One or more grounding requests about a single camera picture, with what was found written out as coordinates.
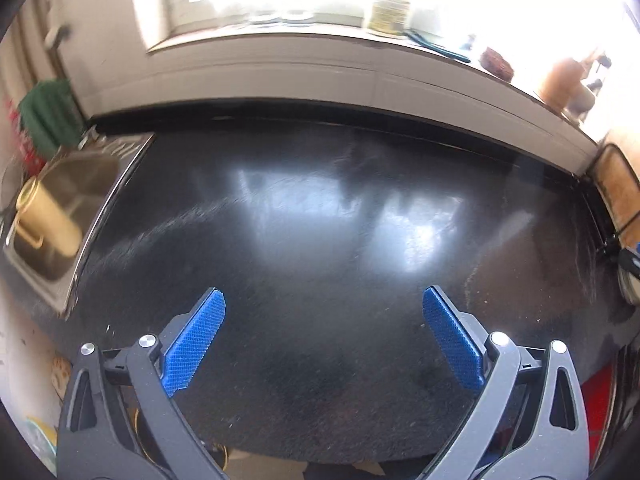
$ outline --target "blue object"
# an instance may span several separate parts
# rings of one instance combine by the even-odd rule
[[[452,52],[451,50],[447,50],[446,48],[436,45],[435,43],[431,43],[431,41],[427,40],[419,32],[416,32],[412,28],[407,29],[404,32],[404,34],[410,40],[415,41],[415,43],[417,43],[423,48],[426,48],[428,50],[433,50],[434,52],[437,52],[438,54],[442,54],[445,57],[449,57],[450,59],[455,59],[463,63],[471,63],[471,60],[467,56],[463,56],[462,54],[459,54],[457,52]]]
[[[225,297],[214,289],[164,354],[161,382],[169,397],[189,386],[224,319]]]
[[[424,291],[422,314],[447,358],[449,367],[462,386],[478,392],[486,383],[482,354],[453,309],[455,307],[449,298],[433,286]]]

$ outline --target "stainless steel sink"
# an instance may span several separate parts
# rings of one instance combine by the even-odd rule
[[[88,247],[104,220],[116,192],[126,182],[153,135],[101,138],[80,151],[60,153],[40,173],[43,186],[78,224],[83,240],[78,254],[65,258],[46,240],[39,249],[15,230],[6,236],[4,252],[34,290],[60,316],[76,304],[76,284]]]

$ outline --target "green towel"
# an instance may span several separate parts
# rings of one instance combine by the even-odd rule
[[[47,159],[61,145],[74,148],[82,138],[82,117],[66,79],[40,81],[20,101],[18,110],[36,151]]]

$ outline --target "metal screw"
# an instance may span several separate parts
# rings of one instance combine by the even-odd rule
[[[492,332],[491,342],[496,346],[507,346],[509,343],[509,336],[504,332]]]
[[[94,353],[94,350],[95,350],[95,345],[93,343],[84,343],[80,347],[80,353],[82,355],[90,355]]]
[[[139,340],[138,344],[142,346],[142,348],[149,348],[156,344],[156,336],[153,334],[143,335]]]
[[[566,345],[562,341],[558,341],[558,339],[551,342],[551,348],[559,354],[564,354],[566,352]]]

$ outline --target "black countertop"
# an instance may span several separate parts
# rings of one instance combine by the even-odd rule
[[[564,340],[581,380],[637,333],[595,240],[582,197],[542,173],[347,126],[219,121],[157,136],[67,322],[12,291],[72,358],[157,333],[216,286],[225,322],[175,397],[196,433],[381,462],[437,451],[472,402],[424,325],[427,286],[518,344]]]

